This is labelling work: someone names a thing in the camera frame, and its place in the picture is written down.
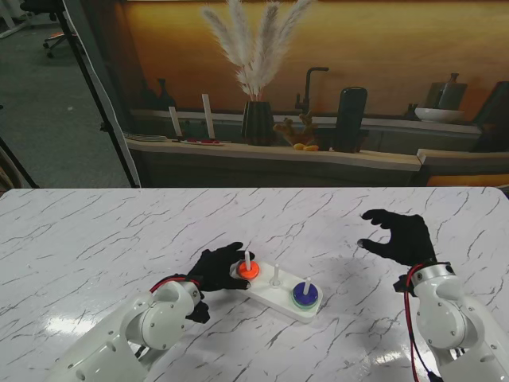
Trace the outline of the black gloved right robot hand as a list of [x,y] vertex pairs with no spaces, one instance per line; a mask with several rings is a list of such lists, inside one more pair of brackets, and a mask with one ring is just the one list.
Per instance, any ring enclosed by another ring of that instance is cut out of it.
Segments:
[[371,209],[361,217],[374,226],[389,230],[390,239],[385,244],[367,238],[359,239],[359,247],[408,267],[437,261],[429,229],[420,215],[408,216],[385,209]]

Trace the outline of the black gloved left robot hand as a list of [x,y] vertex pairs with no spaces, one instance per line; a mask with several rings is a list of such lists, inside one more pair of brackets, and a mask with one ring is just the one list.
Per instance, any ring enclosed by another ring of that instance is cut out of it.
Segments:
[[187,276],[197,281],[199,289],[204,292],[247,290],[250,287],[249,281],[231,276],[232,267],[244,260],[245,251],[241,242],[234,242],[214,251],[206,249]]

